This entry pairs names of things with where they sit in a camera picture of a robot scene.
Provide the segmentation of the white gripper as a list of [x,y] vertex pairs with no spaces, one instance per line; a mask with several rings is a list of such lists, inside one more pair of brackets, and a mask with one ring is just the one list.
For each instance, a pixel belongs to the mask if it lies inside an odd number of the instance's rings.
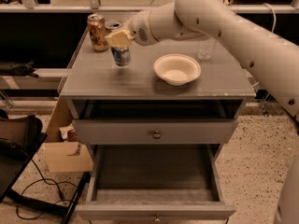
[[176,15],[174,3],[140,11],[125,21],[123,27],[127,29],[115,30],[106,36],[111,47],[129,47],[133,41],[149,46],[165,39],[180,40],[187,34]]

